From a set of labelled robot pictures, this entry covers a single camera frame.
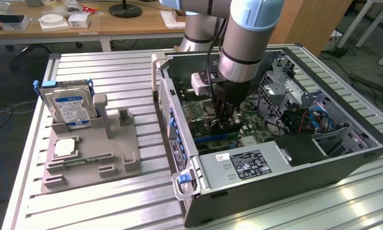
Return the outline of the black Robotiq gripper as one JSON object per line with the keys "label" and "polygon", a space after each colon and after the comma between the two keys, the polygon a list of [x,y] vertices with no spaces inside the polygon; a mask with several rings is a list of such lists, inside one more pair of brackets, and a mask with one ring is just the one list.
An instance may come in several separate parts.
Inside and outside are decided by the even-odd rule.
{"label": "black Robotiq gripper", "polygon": [[252,82],[237,83],[222,81],[214,84],[214,110],[216,112],[240,111],[240,106],[246,99]]}

